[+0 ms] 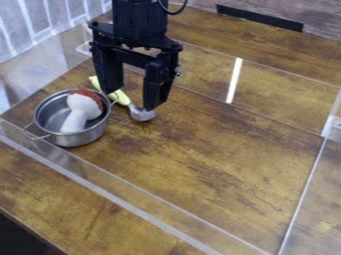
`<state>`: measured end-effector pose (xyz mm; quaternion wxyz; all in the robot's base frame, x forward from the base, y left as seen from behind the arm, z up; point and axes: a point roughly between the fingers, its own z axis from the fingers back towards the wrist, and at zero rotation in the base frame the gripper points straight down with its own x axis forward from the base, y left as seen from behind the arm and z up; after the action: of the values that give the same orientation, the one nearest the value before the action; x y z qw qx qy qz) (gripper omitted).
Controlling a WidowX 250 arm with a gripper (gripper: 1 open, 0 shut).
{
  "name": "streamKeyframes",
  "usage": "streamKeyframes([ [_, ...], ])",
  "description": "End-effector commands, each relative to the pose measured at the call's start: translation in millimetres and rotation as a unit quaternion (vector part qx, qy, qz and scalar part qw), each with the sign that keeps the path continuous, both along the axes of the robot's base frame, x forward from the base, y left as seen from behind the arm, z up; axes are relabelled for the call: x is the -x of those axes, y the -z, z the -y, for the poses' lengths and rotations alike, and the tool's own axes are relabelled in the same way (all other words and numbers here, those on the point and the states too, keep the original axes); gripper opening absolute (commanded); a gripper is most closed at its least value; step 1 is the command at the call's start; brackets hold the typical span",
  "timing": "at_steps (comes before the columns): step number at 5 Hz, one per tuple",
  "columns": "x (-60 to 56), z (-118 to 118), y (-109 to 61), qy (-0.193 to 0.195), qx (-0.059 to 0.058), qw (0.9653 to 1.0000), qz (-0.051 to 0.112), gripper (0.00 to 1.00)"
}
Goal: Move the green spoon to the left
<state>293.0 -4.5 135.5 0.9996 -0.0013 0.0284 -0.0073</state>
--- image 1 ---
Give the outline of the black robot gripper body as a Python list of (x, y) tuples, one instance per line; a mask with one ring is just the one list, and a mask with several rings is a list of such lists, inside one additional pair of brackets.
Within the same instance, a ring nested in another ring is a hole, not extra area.
[(169, 0), (113, 0), (113, 23), (94, 21), (91, 53), (98, 69), (130, 64), (145, 68), (152, 62), (178, 69), (182, 44), (168, 36)]

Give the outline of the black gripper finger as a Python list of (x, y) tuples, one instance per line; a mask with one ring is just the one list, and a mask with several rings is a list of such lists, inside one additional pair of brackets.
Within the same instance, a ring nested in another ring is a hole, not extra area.
[(153, 111), (170, 95), (178, 67), (178, 53), (161, 52), (146, 66), (143, 99), (145, 109)]
[(101, 89), (109, 95), (125, 85), (123, 63), (111, 49), (93, 45), (91, 52)]

